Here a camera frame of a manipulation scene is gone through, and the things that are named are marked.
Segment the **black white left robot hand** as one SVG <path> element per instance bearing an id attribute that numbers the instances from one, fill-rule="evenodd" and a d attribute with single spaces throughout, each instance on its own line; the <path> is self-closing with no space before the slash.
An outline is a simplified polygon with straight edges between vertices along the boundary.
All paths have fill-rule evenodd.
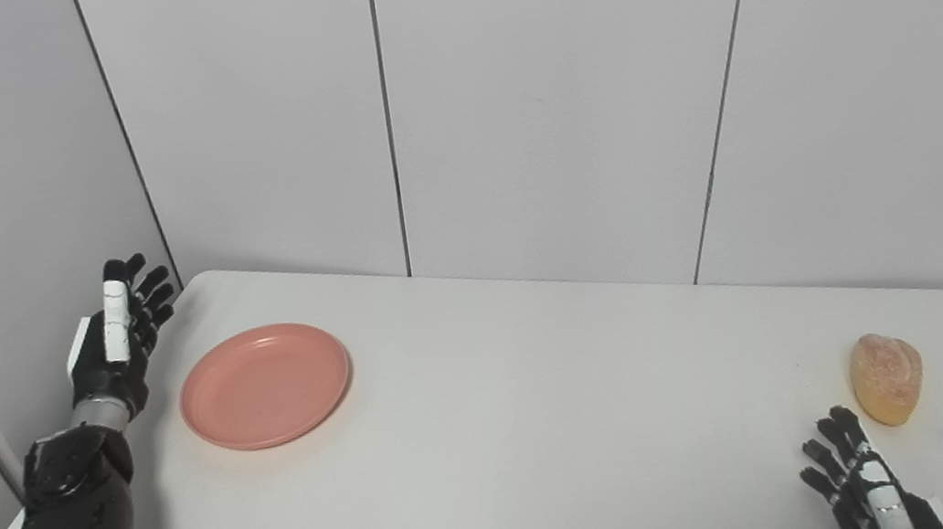
<path id="1" fill-rule="evenodd" d="M 123 430 L 145 408 L 149 359 L 174 314 L 169 274 L 165 265 L 148 270 L 140 252 L 104 262 L 101 308 L 79 320 L 68 354 L 72 427 Z"/>

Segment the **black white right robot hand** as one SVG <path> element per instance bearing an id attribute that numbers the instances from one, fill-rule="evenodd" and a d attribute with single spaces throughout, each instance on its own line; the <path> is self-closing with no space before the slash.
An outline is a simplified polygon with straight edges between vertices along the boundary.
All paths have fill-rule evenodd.
<path id="1" fill-rule="evenodd" d="M 811 465 L 799 476 L 839 529 L 943 529 L 943 504 L 905 489 L 854 412 L 833 406 L 815 428 L 820 437 L 800 446 Z"/>

